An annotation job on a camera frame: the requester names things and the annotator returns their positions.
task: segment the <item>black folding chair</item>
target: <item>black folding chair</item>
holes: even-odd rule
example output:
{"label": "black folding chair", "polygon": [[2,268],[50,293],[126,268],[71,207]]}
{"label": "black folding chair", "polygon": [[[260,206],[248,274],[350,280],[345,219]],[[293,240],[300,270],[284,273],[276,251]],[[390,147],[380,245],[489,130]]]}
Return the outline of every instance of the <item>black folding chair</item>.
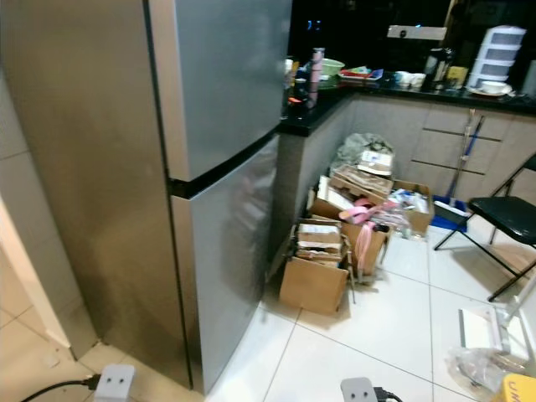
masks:
{"label": "black folding chair", "polygon": [[[497,229],[510,236],[512,239],[523,243],[524,245],[530,245],[533,249],[536,249],[536,206],[528,203],[527,201],[510,196],[510,190],[514,179],[524,170],[530,169],[536,172],[536,153],[531,156],[516,172],[510,176],[501,186],[495,190],[490,197],[485,198],[472,198],[468,207],[472,211],[470,215],[465,217],[458,226],[452,230],[442,241],[440,241],[434,250],[438,250],[447,240],[452,237],[455,232],[459,232],[466,236],[471,242],[478,246],[479,249],[490,255],[496,262],[502,265],[507,271],[512,273],[513,278],[501,286],[495,293],[488,297],[490,302],[493,302],[497,296],[501,295],[511,285],[516,283],[520,278],[525,276],[527,272],[532,270],[536,265],[536,260],[529,264],[525,269],[520,272],[514,271],[510,266],[505,264],[502,260],[499,260],[489,250],[479,245],[475,240],[469,237],[466,233],[460,231],[464,227],[467,221],[475,214],[482,216],[487,222],[494,226],[492,237],[489,240],[489,244],[493,244]],[[497,196],[503,188],[506,189],[504,196]]]}

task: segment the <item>dark backsplash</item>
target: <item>dark backsplash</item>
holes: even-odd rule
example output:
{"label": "dark backsplash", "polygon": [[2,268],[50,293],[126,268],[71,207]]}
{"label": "dark backsplash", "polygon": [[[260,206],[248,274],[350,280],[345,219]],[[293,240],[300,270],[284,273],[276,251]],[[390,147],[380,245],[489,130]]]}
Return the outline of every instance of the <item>dark backsplash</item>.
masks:
{"label": "dark backsplash", "polygon": [[[302,63],[313,47],[347,67],[421,72],[429,49],[452,47],[453,65],[472,68],[486,30],[513,25],[528,30],[510,83],[521,85],[530,60],[536,59],[536,0],[294,0],[289,55]],[[447,26],[443,43],[388,39],[389,25]]]}

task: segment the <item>black countertop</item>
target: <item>black countertop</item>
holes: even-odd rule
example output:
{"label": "black countertop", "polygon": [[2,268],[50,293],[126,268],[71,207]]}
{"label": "black countertop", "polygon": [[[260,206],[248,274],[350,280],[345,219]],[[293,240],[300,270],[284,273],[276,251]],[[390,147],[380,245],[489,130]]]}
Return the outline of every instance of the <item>black countertop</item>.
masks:
{"label": "black countertop", "polygon": [[392,79],[378,81],[347,82],[338,79],[325,85],[328,89],[318,92],[315,107],[307,109],[305,106],[291,107],[286,119],[282,119],[277,127],[278,132],[308,137],[315,131],[349,96],[356,93],[367,95],[392,96],[398,98],[415,99],[416,101],[431,101],[456,106],[475,107],[507,113],[536,116],[536,100],[528,97],[508,95],[501,97],[474,95],[465,89],[462,90],[425,90],[403,89],[397,86]]}

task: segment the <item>stainless steel refrigerator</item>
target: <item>stainless steel refrigerator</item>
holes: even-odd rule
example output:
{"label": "stainless steel refrigerator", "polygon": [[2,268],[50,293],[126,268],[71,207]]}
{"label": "stainless steel refrigerator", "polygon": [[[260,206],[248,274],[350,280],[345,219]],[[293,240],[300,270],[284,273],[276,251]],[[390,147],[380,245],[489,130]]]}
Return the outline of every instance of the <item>stainless steel refrigerator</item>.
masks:
{"label": "stainless steel refrigerator", "polygon": [[291,0],[3,0],[2,64],[95,328],[208,392],[267,267]]}

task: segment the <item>yellow box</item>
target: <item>yellow box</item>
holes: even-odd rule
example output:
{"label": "yellow box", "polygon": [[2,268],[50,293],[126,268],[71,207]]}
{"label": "yellow box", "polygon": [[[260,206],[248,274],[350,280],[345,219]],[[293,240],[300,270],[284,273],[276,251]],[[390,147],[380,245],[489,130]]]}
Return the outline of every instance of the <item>yellow box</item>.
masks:
{"label": "yellow box", "polygon": [[492,402],[533,402],[536,400],[536,379],[509,374],[502,380],[501,390]]}

